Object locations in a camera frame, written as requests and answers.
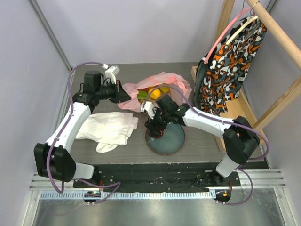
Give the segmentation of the pink plastic bag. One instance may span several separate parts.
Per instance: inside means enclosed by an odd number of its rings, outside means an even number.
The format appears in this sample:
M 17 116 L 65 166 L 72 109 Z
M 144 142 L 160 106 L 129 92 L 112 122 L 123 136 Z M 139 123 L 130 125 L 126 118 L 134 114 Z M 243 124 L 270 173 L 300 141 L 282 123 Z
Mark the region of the pink plastic bag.
M 186 98 L 190 96 L 192 91 L 190 84 L 182 76 L 175 73 L 162 72 L 160 74 L 150 76 L 137 84 L 125 83 L 122 85 L 124 91 L 131 97 L 131 100 L 118 103 L 118 107 L 123 110 L 139 112 L 142 104 L 138 99 L 139 90 L 146 90 L 163 84 L 179 88 Z

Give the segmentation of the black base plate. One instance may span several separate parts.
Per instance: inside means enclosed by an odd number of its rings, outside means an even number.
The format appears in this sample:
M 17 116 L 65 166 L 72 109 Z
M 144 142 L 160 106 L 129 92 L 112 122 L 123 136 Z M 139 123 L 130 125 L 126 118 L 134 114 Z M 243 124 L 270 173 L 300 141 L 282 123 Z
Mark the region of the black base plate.
M 215 163 L 101 164 L 88 182 L 100 186 L 120 182 L 117 191 L 125 193 L 205 192 L 241 185 L 237 172 L 222 178 L 215 167 Z

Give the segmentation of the pink clothes hanger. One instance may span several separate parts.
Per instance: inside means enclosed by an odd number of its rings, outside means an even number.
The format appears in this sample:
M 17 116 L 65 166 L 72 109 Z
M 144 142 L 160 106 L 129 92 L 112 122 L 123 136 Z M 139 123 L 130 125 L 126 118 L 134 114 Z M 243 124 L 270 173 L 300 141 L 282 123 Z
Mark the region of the pink clothes hanger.
M 241 10 L 241 12 L 226 26 L 226 28 L 223 30 L 223 32 L 220 34 L 220 36 L 217 38 L 213 46 L 211 47 L 210 51 L 208 52 L 204 64 L 207 64 L 209 61 L 210 56 L 213 54 L 214 49 L 216 46 L 220 43 L 220 41 L 223 39 L 224 35 L 228 32 L 228 30 L 233 26 L 233 24 L 247 11 L 249 11 L 251 8 L 248 7 L 246 9 Z

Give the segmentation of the green fake starfruit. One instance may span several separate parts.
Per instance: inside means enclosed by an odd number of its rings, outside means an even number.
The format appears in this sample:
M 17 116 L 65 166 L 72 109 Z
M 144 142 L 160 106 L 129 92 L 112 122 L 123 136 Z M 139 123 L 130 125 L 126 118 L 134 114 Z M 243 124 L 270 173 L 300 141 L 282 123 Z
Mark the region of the green fake starfruit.
M 137 99 L 140 101 L 140 100 L 148 100 L 149 98 L 148 98 L 148 93 L 147 92 L 145 92 L 145 91 L 143 91 L 143 90 L 140 90 L 139 92 L 138 92 L 138 95 L 137 95 Z

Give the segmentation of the brown fake longan bunch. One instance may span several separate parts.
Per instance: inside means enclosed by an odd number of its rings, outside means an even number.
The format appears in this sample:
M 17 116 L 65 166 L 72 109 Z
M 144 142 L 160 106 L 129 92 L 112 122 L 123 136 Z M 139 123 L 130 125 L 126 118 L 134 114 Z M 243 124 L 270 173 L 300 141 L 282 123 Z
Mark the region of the brown fake longan bunch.
M 145 101 L 146 101 L 146 99 L 139 99 L 139 102 L 140 102 L 141 104 L 143 104 Z

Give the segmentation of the wooden clothes rack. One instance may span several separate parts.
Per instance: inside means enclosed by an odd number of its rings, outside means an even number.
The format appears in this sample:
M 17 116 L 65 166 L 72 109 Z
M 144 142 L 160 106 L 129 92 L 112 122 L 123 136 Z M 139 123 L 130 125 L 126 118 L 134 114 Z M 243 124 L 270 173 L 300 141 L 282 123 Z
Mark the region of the wooden clothes rack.
M 214 42 L 214 34 L 222 9 L 221 0 L 198 0 L 192 13 L 200 22 L 196 31 L 200 37 L 193 46 L 196 59 L 205 56 Z M 301 2 L 280 0 L 271 16 L 299 48 L 301 46 Z M 301 77 L 301 71 L 268 32 L 251 65 L 244 89 L 249 103 L 257 117 L 263 116 L 280 97 L 289 94 L 291 85 Z M 271 145 L 270 156 L 279 157 L 285 153 L 301 150 L 301 97 L 297 96 L 264 128 Z

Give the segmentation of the blue ceramic plate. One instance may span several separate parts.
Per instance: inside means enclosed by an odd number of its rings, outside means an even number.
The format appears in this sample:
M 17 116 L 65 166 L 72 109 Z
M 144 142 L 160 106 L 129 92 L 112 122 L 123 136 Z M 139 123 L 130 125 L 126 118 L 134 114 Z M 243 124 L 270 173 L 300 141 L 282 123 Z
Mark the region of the blue ceramic plate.
M 147 129 L 145 133 L 147 146 L 155 153 L 172 155 L 178 152 L 185 142 L 185 132 L 181 125 L 169 123 L 161 137 L 152 137 Z

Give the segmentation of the white cloth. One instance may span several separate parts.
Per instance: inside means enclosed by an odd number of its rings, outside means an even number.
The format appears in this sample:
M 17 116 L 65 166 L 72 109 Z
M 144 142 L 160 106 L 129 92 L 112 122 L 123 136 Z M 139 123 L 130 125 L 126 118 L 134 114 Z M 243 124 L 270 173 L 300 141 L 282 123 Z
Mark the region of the white cloth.
M 96 151 L 106 153 L 126 145 L 137 125 L 138 118 L 133 113 L 96 113 L 85 120 L 76 139 L 93 140 L 97 143 Z

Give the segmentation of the red fake apple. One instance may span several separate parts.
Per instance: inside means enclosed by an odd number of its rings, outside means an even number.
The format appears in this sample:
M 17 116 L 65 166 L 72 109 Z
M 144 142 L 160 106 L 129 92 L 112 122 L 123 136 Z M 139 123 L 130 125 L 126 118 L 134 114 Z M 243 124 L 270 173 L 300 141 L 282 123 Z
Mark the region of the red fake apple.
M 164 135 L 164 132 L 161 128 L 156 128 L 154 134 L 155 134 L 155 138 L 160 138 Z

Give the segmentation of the orange fake fruit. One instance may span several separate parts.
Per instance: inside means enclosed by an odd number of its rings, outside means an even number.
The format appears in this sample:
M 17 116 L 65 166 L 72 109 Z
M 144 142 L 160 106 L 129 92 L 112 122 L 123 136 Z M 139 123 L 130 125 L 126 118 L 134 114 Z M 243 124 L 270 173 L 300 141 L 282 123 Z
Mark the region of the orange fake fruit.
M 158 88 L 150 88 L 148 91 L 149 94 L 149 98 L 153 99 L 153 100 L 157 100 L 162 96 L 162 93 L 160 91 L 160 89 Z

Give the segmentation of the cream clothes hanger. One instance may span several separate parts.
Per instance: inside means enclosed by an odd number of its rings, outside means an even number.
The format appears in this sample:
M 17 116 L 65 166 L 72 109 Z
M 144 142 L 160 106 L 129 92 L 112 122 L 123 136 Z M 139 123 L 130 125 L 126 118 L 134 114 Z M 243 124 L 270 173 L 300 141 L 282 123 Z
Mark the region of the cream clothes hanger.
M 226 41 L 226 45 L 229 45 L 239 34 L 243 31 L 249 24 L 251 24 L 254 20 L 257 20 L 258 16 L 253 16 L 249 20 L 247 20 L 240 28 L 238 28 L 232 36 Z

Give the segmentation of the patterned orange black garment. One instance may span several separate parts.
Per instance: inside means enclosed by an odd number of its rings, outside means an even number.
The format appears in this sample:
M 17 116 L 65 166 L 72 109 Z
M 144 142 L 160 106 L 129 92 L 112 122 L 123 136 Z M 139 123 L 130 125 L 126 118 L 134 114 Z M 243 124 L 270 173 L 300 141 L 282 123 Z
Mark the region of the patterned orange black garment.
M 198 63 L 194 88 L 194 106 L 206 113 L 220 115 L 228 111 L 226 103 L 239 97 L 243 81 L 267 32 L 266 26 L 254 20 L 229 44 L 226 41 L 252 16 L 234 24 L 204 64 Z

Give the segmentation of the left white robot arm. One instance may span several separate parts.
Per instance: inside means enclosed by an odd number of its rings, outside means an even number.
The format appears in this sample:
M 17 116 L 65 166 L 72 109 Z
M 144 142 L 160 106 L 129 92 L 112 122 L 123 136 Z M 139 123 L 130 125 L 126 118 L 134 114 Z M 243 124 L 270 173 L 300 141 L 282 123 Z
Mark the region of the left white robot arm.
M 70 151 L 79 129 L 101 100 L 108 99 L 116 104 L 131 100 L 121 82 L 116 79 L 118 72 L 117 66 L 111 66 L 105 73 L 85 73 L 84 82 L 79 92 L 71 97 L 72 104 L 57 130 L 45 143 L 38 143 L 34 148 L 39 176 L 52 176 L 63 182 L 84 179 L 84 183 L 91 188 L 99 185 L 100 176 L 94 166 L 76 163 Z

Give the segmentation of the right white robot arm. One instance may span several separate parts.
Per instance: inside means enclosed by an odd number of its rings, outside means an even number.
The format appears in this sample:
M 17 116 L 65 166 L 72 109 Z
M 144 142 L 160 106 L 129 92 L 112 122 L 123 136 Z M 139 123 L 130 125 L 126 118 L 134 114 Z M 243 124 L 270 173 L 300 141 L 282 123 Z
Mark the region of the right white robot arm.
M 189 103 L 178 105 L 168 95 L 154 104 L 150 101 L 142 103 L 140 111 L 149 116 L 145 126 L 152 137 L 162 136 L 167 124 L 172 122 L 222 138 L 226 154 L 212 174 L 213 182 L 218 186 L 225 185 L 232 171 L 244 165 L 260 144 L 256 132 L 246 118 L 239 116 L 229 119 L 211 115 L 192 107 Z

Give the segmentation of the aluminium rail frame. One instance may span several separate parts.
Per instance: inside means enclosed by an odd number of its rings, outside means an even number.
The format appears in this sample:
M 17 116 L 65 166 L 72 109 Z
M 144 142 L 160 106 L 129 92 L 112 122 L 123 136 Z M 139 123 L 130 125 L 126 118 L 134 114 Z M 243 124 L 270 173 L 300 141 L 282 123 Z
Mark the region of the aluminium rail frame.
M 27 226 L 294 226 L 286 184 L 278 169 L 265 161 L 248 163 L 231 176 L 233 190 L 227 205 L 213 196 L 221 187 L 203 187 L 224 156 L 213 135 L 184 128 L 185 142 L 172 155 L 153 152 L 145 141 L 145 117 L 126 145 L 97 153 L 94 141 L 75 140 L 71 154 L 95 163 L 104 183 L 121 182 L 106 189 L 108 200 L 92 205 L 84 192 L 92 188 L 69 182 L 58 194 L 46 178 L 34 175 Z

